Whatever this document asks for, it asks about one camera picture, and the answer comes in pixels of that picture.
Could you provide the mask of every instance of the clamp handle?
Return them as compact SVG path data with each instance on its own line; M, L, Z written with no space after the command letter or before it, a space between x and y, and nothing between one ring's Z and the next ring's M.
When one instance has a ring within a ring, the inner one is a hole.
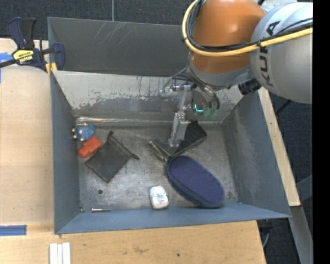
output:
M7 24L10 37L15 41L17 49L34 48L33 32L37 20L35 18L14 18Z

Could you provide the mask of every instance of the wooden table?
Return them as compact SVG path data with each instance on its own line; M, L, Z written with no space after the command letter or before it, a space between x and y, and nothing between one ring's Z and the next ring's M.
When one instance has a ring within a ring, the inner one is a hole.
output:
M12 40L0 38L0 53L14 50ZM49 244L64 242L73 264L266 263L256 221L55 235L48 77L32 67L2 70L0 225L26 224L27 235L0 238L0 263L48 263ZM260 93L289 204L300 205L270 98Z

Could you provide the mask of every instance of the metal rod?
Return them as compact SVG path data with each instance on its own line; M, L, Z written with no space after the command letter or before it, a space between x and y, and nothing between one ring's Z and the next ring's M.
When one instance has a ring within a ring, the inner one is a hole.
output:
M90 209L90 211L92 213L94 213L94 212L106 212L106 211L111 211L111 208L95 208L95 207L92 207Z

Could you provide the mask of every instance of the blue toy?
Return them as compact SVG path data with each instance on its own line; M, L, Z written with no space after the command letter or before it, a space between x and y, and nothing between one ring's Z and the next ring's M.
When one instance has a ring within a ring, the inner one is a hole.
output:
M95 126L92 123L78 124L72 129L73 138L78 141L87 141L93 137Z

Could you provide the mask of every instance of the white object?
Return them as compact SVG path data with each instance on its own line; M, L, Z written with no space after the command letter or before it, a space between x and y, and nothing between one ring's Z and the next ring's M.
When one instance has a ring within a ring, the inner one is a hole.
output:
M49 264L71 264L70 243L50 244Z
M149 191L150 201L154 209L162 209L169 205L169 200L163 186L154 186Z

